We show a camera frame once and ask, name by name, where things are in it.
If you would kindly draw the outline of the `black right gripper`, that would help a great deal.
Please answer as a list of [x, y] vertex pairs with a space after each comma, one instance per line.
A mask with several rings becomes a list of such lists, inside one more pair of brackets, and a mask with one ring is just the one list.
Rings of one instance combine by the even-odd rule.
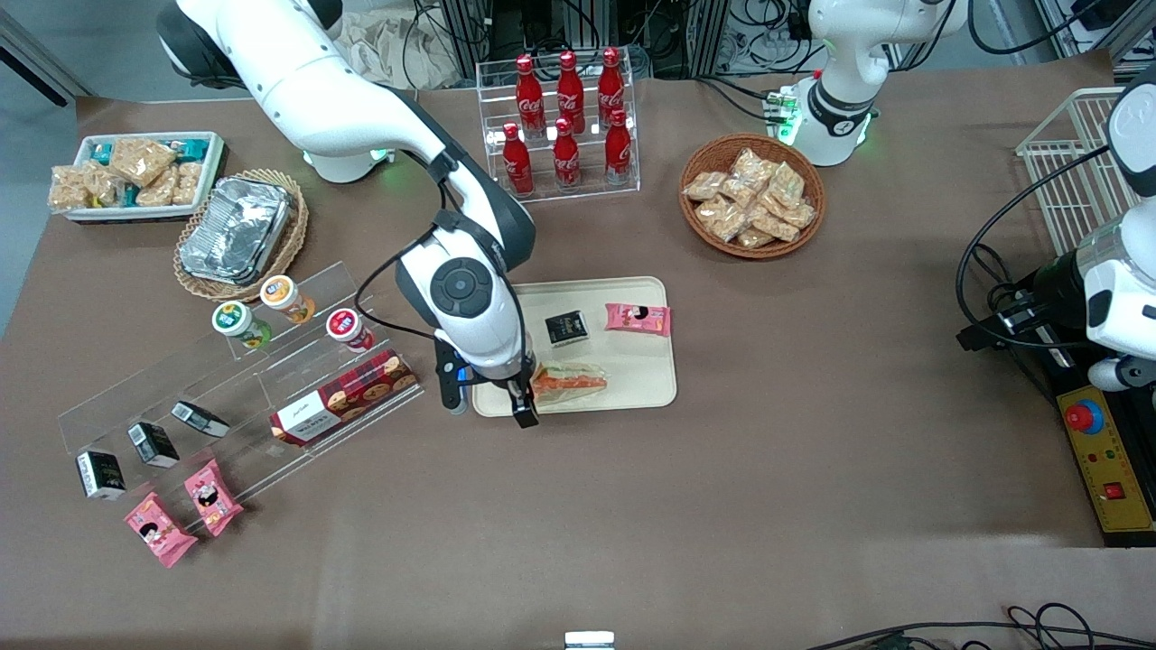
[[520, 429], [538, 424], [536, 399], [531, 384], [536, 368], [536, 357], [509, 359], [507, 362], [496, 363], [496, 365], [487, 365], [482, 362], [470, 363], [470, 370], [480, 381], [507, 386], [511, 414]]

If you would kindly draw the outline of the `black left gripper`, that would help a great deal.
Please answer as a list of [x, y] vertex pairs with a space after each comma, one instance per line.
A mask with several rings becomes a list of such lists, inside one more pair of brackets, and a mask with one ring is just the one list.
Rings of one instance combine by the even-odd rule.
[[1057, 256], [1016, 283], [1000, 285], [993, 294], [996, 320], [968, 325], [956, 341], [964, 350], [1090, 348], [1083, 287], [1074, 252]]

